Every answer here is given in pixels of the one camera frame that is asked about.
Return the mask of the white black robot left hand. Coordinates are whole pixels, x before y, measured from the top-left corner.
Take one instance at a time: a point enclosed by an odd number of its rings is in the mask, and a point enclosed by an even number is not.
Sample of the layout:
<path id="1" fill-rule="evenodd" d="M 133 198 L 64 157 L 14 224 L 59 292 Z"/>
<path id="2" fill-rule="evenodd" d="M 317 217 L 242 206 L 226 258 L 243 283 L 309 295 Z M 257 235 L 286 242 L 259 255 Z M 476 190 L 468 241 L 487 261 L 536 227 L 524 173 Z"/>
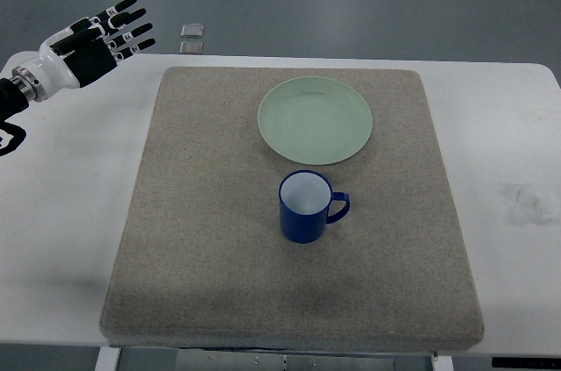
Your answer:
<path id="1" fill-rule="evenodd" d="M 131 10 L 136 2 L 123 0 L 46 39 L 30 64 L 35 100 L 43 102 L 62 89 L 85 88 L 120 62 L 153 46 L 155 39 L 142 39 L 151 31 L 152 24 L 124 30 L 146 14 L 144 8 Z"/>

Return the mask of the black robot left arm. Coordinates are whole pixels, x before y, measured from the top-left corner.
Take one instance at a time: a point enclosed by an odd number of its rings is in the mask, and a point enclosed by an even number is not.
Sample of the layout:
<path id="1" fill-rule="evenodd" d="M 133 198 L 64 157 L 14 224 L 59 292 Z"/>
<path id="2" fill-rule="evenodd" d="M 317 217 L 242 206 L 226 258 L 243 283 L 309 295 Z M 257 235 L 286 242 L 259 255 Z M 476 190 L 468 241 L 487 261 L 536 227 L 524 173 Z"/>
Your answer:
<path id="1" fill-rule="evenodd" d="M 1 79 L 1 131 L 9 137 L 8 143 L 1 146 L 1 156 L 17 150 L 27 136 L 25 129 L 8 119 L 26 110 L 31 101 L 38 101 L 41 89 L 38 79 L 23 66 L 12 71 L 11 79 Z"/>

